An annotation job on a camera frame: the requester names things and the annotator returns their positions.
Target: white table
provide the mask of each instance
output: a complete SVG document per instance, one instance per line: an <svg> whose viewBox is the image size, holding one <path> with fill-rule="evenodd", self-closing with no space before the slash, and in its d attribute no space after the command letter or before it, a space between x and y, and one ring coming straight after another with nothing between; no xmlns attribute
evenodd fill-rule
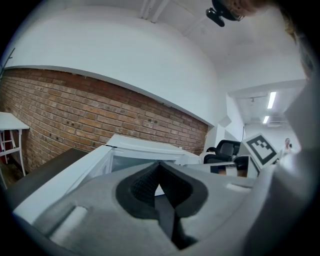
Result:
<svg viewBox="0 0 320 256"><path fill-rule="evenodd" d="M0 135L0 146L1 146L0 157L19 151L23 175L26 176L24 161L22 158L22 145L21 145L21 135L22 135L23 129L29 129L29 126L27 126L25 123L21 122L18 118L16 118L11 113L0 112L0 132L1 132L1 135ZM16 147L16 144L14 141L14 137L12 134L13 130L19 131L19 146L18 147ZM4 131L10 131L10 140L5 140L5 132ZM6 146L5 146L6 142L12 143L12 149L6 150Z"/></svg>

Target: brick wall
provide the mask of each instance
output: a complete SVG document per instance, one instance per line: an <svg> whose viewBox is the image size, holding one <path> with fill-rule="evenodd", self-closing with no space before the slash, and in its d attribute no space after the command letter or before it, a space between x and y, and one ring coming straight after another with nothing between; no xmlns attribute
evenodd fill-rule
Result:
<svg viewBox="0 0 320 256"><path fill-rule="evenodd" d="M200 154L208 126L147 96L67 72L6 70L1 111L30 126L23 132L25 169L32 171L70 148L92 151L113 134L136 137Z"/></svg>

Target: ceiling light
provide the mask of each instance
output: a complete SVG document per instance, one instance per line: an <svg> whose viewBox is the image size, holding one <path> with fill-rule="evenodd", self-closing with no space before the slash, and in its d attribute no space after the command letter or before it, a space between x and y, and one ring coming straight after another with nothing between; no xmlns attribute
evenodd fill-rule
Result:
<svg viewBox="0 0 320 256"><path fill-rule="evenodd" d="M269 116L267 115L264 120L263 120L263 123L266 124L268 122L268 119L269 119Z"/></svg>
<svg viewBox="0 0 320 256"><path fill-rule="evenodd" d="M277 92L275 92L275 91L273 91L273 92L270 93L268 109L272 109L272 106L274 105L274 102L275 102L276 93L277 93Z"/></svg>

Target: black chair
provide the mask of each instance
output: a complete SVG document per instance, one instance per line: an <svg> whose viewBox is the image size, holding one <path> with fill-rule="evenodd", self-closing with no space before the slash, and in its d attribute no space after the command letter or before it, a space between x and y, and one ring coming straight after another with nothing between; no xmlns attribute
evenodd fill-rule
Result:
<svg viewBox="0 0 320 256"><path fill-rule="evenodd" d="M215 154L207 154L204 159L204 164L215 164L222 162L230 162L233 156L239 153L240 142L234 140L223 139L219 142L216 147Z"/></svg>

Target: floor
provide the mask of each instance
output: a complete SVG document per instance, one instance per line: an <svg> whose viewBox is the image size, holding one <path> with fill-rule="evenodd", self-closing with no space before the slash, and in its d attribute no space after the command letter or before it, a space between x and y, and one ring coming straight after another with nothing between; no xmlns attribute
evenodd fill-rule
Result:
<svg viewBox="0 0 320 256"><path fill-rule="evenodd" d="M2 161L0 160L0 168L1 168L3 179L8 188L10 188L13 184L15 184L18 180L20 180L24 176L23 173L13 163L3 164ZM6 189L1 178L0 178L0 186L4 190Z"/></svg>

